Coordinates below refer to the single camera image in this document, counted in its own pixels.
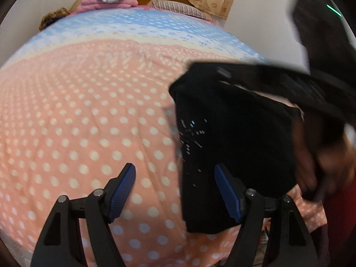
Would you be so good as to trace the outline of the right hand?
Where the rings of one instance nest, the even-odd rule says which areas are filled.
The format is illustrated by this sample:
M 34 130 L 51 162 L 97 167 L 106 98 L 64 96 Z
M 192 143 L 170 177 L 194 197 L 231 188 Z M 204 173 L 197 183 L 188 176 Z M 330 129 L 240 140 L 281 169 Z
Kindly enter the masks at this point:
M 296 182 L 307 201 L 319 202 L 349 186 L 355 177 L 355 148 L 346 134 L 321 146 L 322 128 L 316 120 L 293 126 Z

